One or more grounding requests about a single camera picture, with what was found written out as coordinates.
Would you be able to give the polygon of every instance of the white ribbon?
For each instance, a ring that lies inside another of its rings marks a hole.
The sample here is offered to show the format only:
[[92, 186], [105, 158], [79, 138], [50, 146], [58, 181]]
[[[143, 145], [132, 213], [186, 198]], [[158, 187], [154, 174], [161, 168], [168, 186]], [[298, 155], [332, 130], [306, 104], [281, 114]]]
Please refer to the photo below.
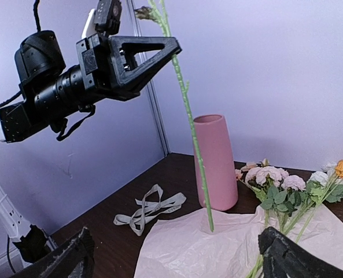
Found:
[[[146, 198], [155, 192], [158, 193], [158, 202], [147, 202]], [[144, 231], [144, 227], [148, 222], [155, 219], [162, 213], [173, 213], [174, 211], [179, 210], [187, 199], [182, 193], [177, 193], [173, 195], [173, 197], [161, 202], [163, 192], [164, 191], [158, 184], [153, 185], [151, 190], [144, 195], [141, 201], [137, 199], [135, 200], [137, 205], [142, 206], [142, 208], [138, 209], [132, 216], [123, 214], [116, 215], [113, 223], [116, 226], [129, 224], [134, 233], [136, 233], [137, 236], [141, 236]], [[164, 208], [168, 209], [150, 216], [152, 213]]]

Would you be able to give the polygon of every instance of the wooden table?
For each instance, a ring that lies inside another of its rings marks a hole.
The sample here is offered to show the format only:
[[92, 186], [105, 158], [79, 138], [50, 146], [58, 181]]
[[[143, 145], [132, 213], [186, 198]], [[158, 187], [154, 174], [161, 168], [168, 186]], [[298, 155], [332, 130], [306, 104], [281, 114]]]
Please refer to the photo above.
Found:
[[[289, 170], [289, 172], [304, 179], [308, 179], [311, 175], [309, 171]], [[86, 226], [96, 245], [94, 277], [134, 277], [143, 241], [156, 220], [147, 224], [143, 235], [138, 237], [128, 225], [115, 226], [113, 219], [116, 214], [131, 215], [134, 213], [139, 208], [135, 204], [135, 198], [142, 198], [154, 184], [159, 184], [163, 188], [163, 199], [178, 192], [187, 197], [186, 203], [180, 210], [172, 214], [162, 214], [158, 219], [174, 219], [201, 208], [197, 199], [193, 157], [173, 153], [103, 202], [61, 228], [53, 235], [53, 238], [58, 244], [61, 244]], [[238, 203], [228, 213], [254, 213], [259, 201], [247, 187], [240, 184], [238, 189]], [[343, 201], [330, 204], [328, 207], [343, 221]]]

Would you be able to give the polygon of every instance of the flower stem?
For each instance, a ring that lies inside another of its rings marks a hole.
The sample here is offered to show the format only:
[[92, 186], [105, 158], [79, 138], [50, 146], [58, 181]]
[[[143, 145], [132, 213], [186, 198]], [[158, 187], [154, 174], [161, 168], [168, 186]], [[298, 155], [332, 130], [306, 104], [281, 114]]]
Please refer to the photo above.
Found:
[[[170, 25], [168, 22], [168, 15], [166, 12], [165, 0], [160, 0], [162, 10], [163, 10], [163, 17], [161, 16], [160, 12], [158, 11], [156, 4], [154, 3], [154, 0], [149, 0], [149, 3], [152, 6], [152, 9], [155, 11], [156, 16], [160, 17], [159, 25], [161, 26], [161, 29], [163, 30], [164, 36], [171, 36], [171, 30], [170, 30]], [[181, 71], [180, 66], [179, 66], [179, 60], [178, 60], [176, 55], [174, 55], [172, 57], [172, 65], [174, 66], [176, 77], [178, 78], [180, 90], [182, 91], [184, 106], [185, 106], [185, 109], [186, 109], [186, 112], [188, 115], [188, 121], [189, 121], [190, 129], [191, 129], [191, 133], [192, 133], [194, 150], [196, 152], [196, 157], [198, 160], [198, 166], [200, 168], [200, 173], [201, 173], [202, 188], [203, 188], [204, 195], [205, 195], [205, 202], [206, 202], [206, 209], [207, 209], [209, 226], [210, 226], [211, 232], [213, 232], [214, 227], [213, 227], [211, 203], [210, 203], [207, 181], [206, 181], [205, 166], [203, 164], [200, 145], [199, 145], [198, 140], [197, 140], [196, 128], [194, 127], [193, 116], [192, 116], [192, 112], [190, 109], [189, 99], [187, 96], [188, 89], [189, 89], [189, 82], [186, 82], [186, 85], [185, 85], [183, 75], [182, 75], [182, 71]]]
[[284, 215], [283, 215], [282, 231], [284, 231], [284, 229], [285, 229], [287, 220], [288, 220], [288, 214], [287, 214], [287, 213], [284, 213]]
[[248, 273], [246, 278], [255, 278], [259, 269], [263, 266], [263, 256], [259, 255], [256, 260], [256, 264], [253, 269]]
[[269, 226], [269, 210], [265, 211], [265, 228]]
[[297, 236], [297, 238], [296, 238], [296, 241], [295, 241], [296, 243], [298, 243], [298, 241], [300, 240], [300, 237], [303, 235], [303, 233], [304, 233], [306, 227], [309, 225], [310, 220], [311, 220], [311, 218], [312, 218], [313, 215], [314, 215], [315, 209], [316, 209], [316, 207], [312, 210], [312, 212], [311, 212], [311, 214], [309, 215], [308, 219], [306, 219], [306, 222], [305, 222], [303, 228], [301, 229], [300, 233], [298, 234], [298, 236]]
[[306, 222], [305, 222], [303, 228], [301, 229], [300, 233], [298, 234], [298, 236], [296, 238], [296, 243], [298, 243], [298, 241], [300, 240], [300, 237], [303, 235], [306, 227], [309, 225], [311, 218], [314, 216], [314, 212], [315, 212], [316, 208], [318, 208], [328, 198], [328, 196], [332, 194], [333, 190], [335, 190], [336, 186], [334, 186], [331, 190], [329, 190], [329, 189], [331, 188], [333, 183], [337, 180], [337, 178], [338, 178], [338, 175], [336, 175], [336, 173], [334, 173], [328, 179], [328, 182], [326, 184], [326, 189], [324, 190], [325, 194], [323, 196], [321, 196], [319, 198], [319, 200], [316, 202], [315, 208], [313, 209], [312, 213], [309, 215], [308, 219], [306, 219]]
[[310, 209], [315, 202], [311, 201], [308, 205], [305, 203], [301, 206], [300, 211], [296, 214], [296, 216], [289, 222], [288, 226], [285, 228], [283, 234], [286, 236], [295, 226], [295, 224], [300, 220], [302, 216]]

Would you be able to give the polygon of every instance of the pink rose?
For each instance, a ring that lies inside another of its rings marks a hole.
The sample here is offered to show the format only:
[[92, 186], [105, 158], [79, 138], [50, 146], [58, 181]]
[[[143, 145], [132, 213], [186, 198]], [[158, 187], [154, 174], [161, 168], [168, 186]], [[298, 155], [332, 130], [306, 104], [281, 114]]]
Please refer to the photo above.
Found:
[[290, 175], [285, 178], [282, 188], [292, 188], [294, 190], [305, 190], [306, 184], [305, 181], [297, 175]]
[[235, 177], [237, 180], [240, 180], [243, 176], [243, 173], [240, 169], [235, 169]]
[[282, 168], [279, 168], [278, 170], [281, 172], [281, 176], [282, 176], [283, 180], [289, 176], [289, 173], [286, 170], [284, 170]]
[[251, 168], [246, 175], [246, 179], [245, 179], [245, 183], [248, 184], [248, 182], [250, 180], [252, 180], [253, 178], [255, 178], [256, 174], [258, 171], [260, 171], [262, 168], [261, 167], [255, 167], [255, 168]]
[[260, 169], [256, 174], [256, 182], [263, 185], [266, 182], [267, 177], [272, 178], [274, 181], [282, 180], [282, 175], [279, 169], [273, 166], [267, 166]]

